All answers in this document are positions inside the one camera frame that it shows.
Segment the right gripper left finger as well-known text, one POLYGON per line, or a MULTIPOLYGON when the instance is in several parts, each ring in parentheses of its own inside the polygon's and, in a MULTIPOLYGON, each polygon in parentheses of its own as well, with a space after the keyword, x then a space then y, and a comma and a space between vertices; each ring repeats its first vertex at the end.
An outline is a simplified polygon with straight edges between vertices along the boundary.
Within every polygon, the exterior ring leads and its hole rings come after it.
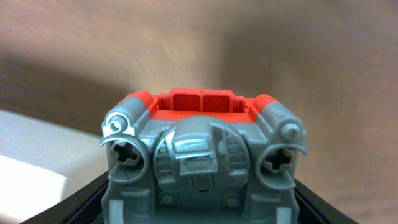
POLYGON ((104 223, 101 199, 108 186, 108 171, 60 203, 22 224, 104 223))

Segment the red and grey toy truck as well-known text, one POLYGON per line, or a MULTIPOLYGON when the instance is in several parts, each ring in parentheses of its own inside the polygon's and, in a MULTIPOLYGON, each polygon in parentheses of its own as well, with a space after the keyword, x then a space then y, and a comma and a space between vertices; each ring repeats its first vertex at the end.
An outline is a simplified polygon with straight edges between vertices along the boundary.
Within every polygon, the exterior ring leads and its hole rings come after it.
POLYGON ((302 121, 277 99, 230 90, 140 90, 101 124, 105 223, 297 223, 302 121))

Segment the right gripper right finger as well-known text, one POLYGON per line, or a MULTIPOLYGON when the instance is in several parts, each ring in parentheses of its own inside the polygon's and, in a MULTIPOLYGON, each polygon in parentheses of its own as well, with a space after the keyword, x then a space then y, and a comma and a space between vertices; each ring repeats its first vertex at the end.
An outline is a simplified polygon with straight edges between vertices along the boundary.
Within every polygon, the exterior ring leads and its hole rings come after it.
POLYGON ((295 179, 295 184, 294 194, 300 208, 300 224, 358 224, 299 180, 295 179))

